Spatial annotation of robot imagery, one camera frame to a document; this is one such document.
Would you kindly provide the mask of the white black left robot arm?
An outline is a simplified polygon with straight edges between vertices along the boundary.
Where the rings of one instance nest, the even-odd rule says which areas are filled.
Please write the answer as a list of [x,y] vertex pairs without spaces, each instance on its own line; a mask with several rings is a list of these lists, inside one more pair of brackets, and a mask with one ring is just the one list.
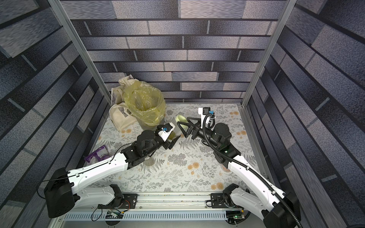
[[177,141],[168,141],[175,125],[159,125],[155,131],[144,130],[137,139],[127,147],[122,146],[105,160],[84,168],[67,171],[57,169],[44,189],[49,218],[57,218],[73,208],[86,205],[112,205],[122,203],[122,193],[116,186],[90,189],[89,185],[114,173],[132,169],[148,160],[161,147],[172,149]]

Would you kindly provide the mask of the clear ribbed glass jar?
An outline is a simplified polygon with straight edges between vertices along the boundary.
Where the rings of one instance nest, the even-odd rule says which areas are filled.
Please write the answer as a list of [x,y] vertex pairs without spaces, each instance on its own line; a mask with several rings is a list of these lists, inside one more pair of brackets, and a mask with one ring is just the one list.
[[177,137],[179,137],[179,136],[181,136],[182,138],[184,138],[184,135],[183,135],[183,133],[182,133],[182,131],[181,131],[181,129],[177,126],[177,127],[175,127],[175,129],[171,132],[171,134],[169,135],[169,137],[168,137],[168,141],[169,142],[171,142],[173,139],[175,139],[175,138],[177,138]]

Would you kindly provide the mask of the light green jar lid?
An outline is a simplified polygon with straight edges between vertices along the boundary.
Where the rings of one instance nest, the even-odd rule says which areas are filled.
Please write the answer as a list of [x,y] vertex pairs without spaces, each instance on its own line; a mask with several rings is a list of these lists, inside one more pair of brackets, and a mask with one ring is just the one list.
[[177,124],[178,122],[188,123],[188,120],[187,120],[184,116],[182,116],[182,115],[178,114],[178,115],[175,117],[175,121],[174,121],[174,123],[175,123],[175,124]]

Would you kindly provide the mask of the clear jar near left arm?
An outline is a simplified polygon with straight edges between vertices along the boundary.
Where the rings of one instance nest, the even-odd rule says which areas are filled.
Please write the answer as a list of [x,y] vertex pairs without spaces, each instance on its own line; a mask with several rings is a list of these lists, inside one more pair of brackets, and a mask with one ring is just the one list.
[[151,167],[155,164],[156,160],[154,157],[147,157],[145,159],[145,161],[143,162],[143,164],[147,167]]

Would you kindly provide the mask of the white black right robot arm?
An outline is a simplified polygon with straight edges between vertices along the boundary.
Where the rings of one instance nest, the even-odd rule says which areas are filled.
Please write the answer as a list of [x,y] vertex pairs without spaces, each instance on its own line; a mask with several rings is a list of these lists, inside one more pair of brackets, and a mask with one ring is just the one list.
[[218,163],[237,175],[253,191],[250,194],[237,185],[226,188],[234,205],[247,209],[260,218],[267,228],[301,228],[300,204],[296,194],[285,193],[257,172],[230,142],[232,134],[228,125],[215,124],[213,129],[201,120],[192,123],[177,122],[185,137],[201,138],[214,152]]

